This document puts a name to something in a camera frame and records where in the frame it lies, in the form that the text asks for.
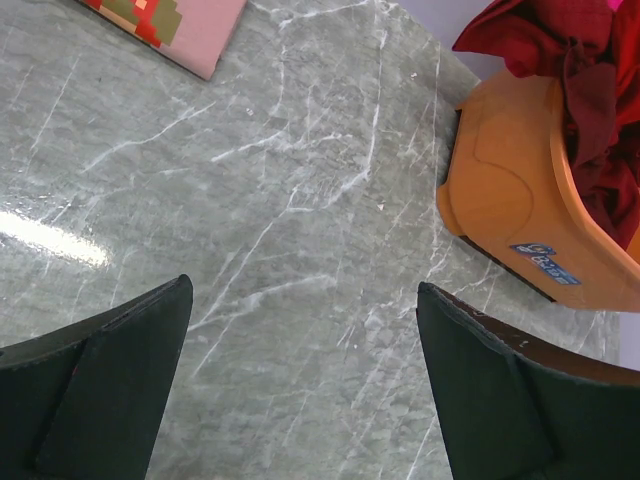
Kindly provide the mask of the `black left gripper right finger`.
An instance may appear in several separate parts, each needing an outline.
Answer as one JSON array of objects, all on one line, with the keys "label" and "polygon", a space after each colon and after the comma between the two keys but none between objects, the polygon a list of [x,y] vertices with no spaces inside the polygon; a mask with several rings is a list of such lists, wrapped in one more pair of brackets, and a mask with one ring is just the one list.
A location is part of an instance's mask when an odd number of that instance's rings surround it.
[{"label": "black left gripper right finger", "polygon": [[560,348],[434,284],[417,324],[456,479],[636,479],[639,374]]}]

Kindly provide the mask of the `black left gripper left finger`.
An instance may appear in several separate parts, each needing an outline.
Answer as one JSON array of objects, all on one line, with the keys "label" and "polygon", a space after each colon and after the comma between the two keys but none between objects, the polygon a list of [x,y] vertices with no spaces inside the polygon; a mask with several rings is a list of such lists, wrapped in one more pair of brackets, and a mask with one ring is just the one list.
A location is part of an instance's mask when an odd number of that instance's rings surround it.
[{"label": "black left gripper left finger", "polygon": [[2,348],[2,478],[145,478],[192,304],[181,275]]}]

